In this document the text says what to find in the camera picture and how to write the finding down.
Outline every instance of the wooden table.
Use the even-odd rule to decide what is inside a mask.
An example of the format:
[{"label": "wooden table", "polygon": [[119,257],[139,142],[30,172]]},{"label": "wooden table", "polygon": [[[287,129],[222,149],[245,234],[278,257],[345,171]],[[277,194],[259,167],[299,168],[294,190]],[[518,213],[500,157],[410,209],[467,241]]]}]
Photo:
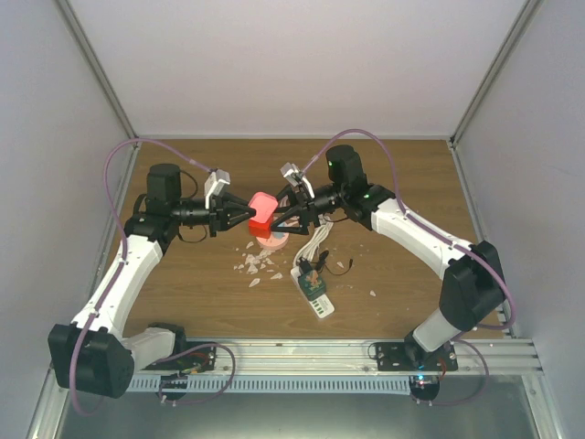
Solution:
[{"label": "wooden table", "polygon": [[[229,191],[249,199],[255,192],[276,194],[285,180],[281,166],[304,164],[323,140],[174,140],[169,144],[210,167],[227,170]],[[392,189],[386,157],[366,140],[347,140],[360,154],[371,182]],[[394,155],[402,196],[411,209],[455,236],[475,241],[462,189],[447,145],[442,141],[386,141]],[[205,173],[166,150],[143,145],[138,155],[122,220],[131,215],[136,197],[145,192],[151,165],[177,163],[191,172],[203,195]],[[324,158],[308,176],[314,187],[328,183]],[[183,180],[187,195],[193,183]],[[336,212],[333,219],[343,218]],[[184,230],[185,239],[203,236],[201,227]],[[257,274],[236,269],[243,253],[261,248],[249,235],[247,223],[217,238],[198,244],[175,240],[154,269],[129,315],[125,336],[142,331],[149,323],[166,322],[185,327],[191,337],[338,337],[401,338],[422,322],[438,305],[441,282],[423,262],[394,241],[370,232],[352,221],[335,224],[323,247],[330,251],[332,270],[354,267],[343,276],[324,272],[327,294],[335,313],[324,320],[314,315],[289,277],[294,254],[308,241],[293,235],[286,247],[271,256],[275,262]],[[254,245],[246,249],[249,242]],[[282,273],[281,280],[271,276]],[[253,278],[261,282],[249,288]],[[497,323],[494,315],[486,321]],[[500,337],[477,331],[474,337]]]}]

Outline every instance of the gray floor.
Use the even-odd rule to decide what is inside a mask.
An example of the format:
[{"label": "gray floor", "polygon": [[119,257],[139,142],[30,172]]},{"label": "gray floor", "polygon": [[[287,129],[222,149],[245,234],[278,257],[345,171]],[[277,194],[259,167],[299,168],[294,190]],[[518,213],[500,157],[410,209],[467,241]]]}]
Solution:
[{"label": "gray floor", "polygon": [[[477,389],[477,378],[444,382],[441,399]],[[82,400],[88,407],[94,398]],[[227,394],[199,406],[161,407],[153,394],[107,400],[91,418],[68,412],[61,439],[523,438],[537,437],[520,379],[491,379],[487,392],[454,408],[421,407],[393,395]]]}]

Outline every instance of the brown wooden tabletop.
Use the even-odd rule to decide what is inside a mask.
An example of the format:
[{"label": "brown wooden tabletop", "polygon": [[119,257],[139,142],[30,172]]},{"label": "brown wooden tabletop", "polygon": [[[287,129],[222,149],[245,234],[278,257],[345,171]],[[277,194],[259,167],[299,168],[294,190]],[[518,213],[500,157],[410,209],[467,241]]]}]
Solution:
[{"label": "brown wooden tabletop", "polygon": [[[304,166],[324,140],[173,140],[169,144],[210,167],[227,170],[229,191],[249,199],[258,191],[275,195],[285,185],[280,168],[286,162]],[[388,161],[378,146],[366,140],[346,140],[361,154],[371,182],[392,189]],[[444,230],[475,241],[473,227],[447,145],[443,141],[386,141],[394,155],[402,196],[411,209]],[[177,163],[196,177],[203,195],[207,175],[166,150],[143,145],[127,193],[122,220],[132,212],[136,197],[145,192],[151,165]],[[328,183],[324,158],[310,170],[314,187]],[[194,185],[183,178],[183,192]],[[336,212],[334,220],[343,218]],[[186,240],[197,240],[203,229],[183,230]],[[327,294],[335,312],[316,318],[290,279],[293,256],[308,241],[291,236],[287,245],[272,254],[274,265],[247,274],[234,270],[244,263],[243,253],[261,251],[248,233],[247,223],[197,244],[174,240],[160,264],[147,279],[129,315],[125,336],[134,335],[152,322],[185,327],[190,337],[270,338],[401,338],[422,322],[438,305],[441,281],[418,258],[394,241],[352,221],[334,225],[323,249],[330,251],[329,266],[343,276],[324,272]],[[246,249],[249,242],[254,245]],[[271,276],[282,273],[282,279]],[[254,278],[259,284],[249,287]],[[494,314],[485,319],[497,323]],[[501,337],[479,330],[473,337]]]}]

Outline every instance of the white wall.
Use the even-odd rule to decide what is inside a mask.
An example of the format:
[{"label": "white wall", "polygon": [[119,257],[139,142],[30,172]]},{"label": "white wall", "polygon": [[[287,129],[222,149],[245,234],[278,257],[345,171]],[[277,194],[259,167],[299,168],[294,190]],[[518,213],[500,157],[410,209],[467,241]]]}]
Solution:
[{"label": "white wall", "polygon": [[455,130],[523,0],[72,0],[139,134]]},{"label": "white wall", "polygon": [[101,164],[124,133],[53,2],[1,2],[0,34],[0,436],[12,439],[47,373],[48,331],[89,294]]},{"label": "white wall", "polygon": [[585,3],[544,2],[460,151],[570,438],[585,430]]}]

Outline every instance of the white power strip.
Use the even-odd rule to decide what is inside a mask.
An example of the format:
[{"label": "white power strip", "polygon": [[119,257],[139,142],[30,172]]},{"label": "white power strip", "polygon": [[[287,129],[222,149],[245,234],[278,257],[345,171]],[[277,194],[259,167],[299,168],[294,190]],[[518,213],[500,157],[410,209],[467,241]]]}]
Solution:
[{"label": "white power strip", "polygon": [[314,313],[317,315],[318,318],[325,318],[330,316],[335,311],[335,307],[327,297],[327,294],[321,294],[314,300],[307,299],[307,296],[304,295],[303,290],[299,286],[299,277],[301,276],[301,267],[294,267],[291,270],[291,278],[294,284],[296,285],[296,289],[299,290],[299,293],[303,295],[303,297],[307,300],[311,308],[313,309]]}]

